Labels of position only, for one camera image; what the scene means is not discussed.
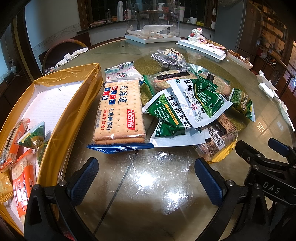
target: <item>white plate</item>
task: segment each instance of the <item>white plate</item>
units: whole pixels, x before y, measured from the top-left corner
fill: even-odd
[[[250,65],[246,64],[244,61],[241,61],[240,59],[234,57],[229,51],[227,50],[227,56],[231,58],[234,62],[238,63],[239,65],[245,67],[246,69],[253,68],[253,65],[249,62]]]

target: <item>wall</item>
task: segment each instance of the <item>wall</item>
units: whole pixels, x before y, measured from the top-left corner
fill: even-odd
[[[76,0],[32,0],[25,7],[31,47],[39,68],[39,55],[52,45],[76,36],[80,21]]]

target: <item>barcode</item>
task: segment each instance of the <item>barcode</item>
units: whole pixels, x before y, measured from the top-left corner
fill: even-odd
[[[218,149],[221,150],[225,146],[223,139],[215,132],[215,130],[212,127],[208,128],[208,130],[211,138],[218,146]]]

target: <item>glass tabletop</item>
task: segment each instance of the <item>glass tabletop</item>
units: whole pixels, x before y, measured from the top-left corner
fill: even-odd
[[[291,127],[283,119],[277,104],[259,89],[256,76],[227,57],[217,63],[194,51],[179,48],[173,42],[144,45],[124,39],[91,49],[63,68],[98,62],[105,78],[104,68],[135,61],[136,68],[141,65],[141,74],[154,74],[160,70],[149,64],[153,61],[151,54],[171,47],[186,55],[188,63],[235,78],[253,101],[256,116],[256,122],[251,121],[239,131],[238,140],[255,147],[267,158],[286,162],[268,147],[267,142],[274,137],[292,146],[295,136]],[[82,220],[98,240],[195,240],[217,210],[194,172],[198,154],[191,146],[110,155],[87,149],[92,142],[100,94],[81,125],[65,173],[67,179],[91,156],[99,161],[99,172],[82,204],[76,207]],[[144,115],[148,136],[157,123],[152,116]],[[235,151],[211,167],[224,179],[232,179],[238,185],[243,185],[249,169]],[[222,238],[230,234],[238,213],[239,210]]]

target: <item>yellow tray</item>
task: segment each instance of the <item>yellow tray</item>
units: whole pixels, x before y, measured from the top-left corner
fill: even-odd
[[[35,86],[51,87],[83,81],[58,120],[49,139],[39,169],[37,183],[42,186],[56,185],[66,169],[80,125],[102,87],[103,78],[100,70],[101,67],[98,63],[87,64],[60,70],[35,80],[17,101],[0,131],[0,153],[10,131],[27,108],[27,104],[31,100],[36,88]],[[3,204],[0,206],[0,215],[8,224],[22,234],[22,231],[13,221]]]

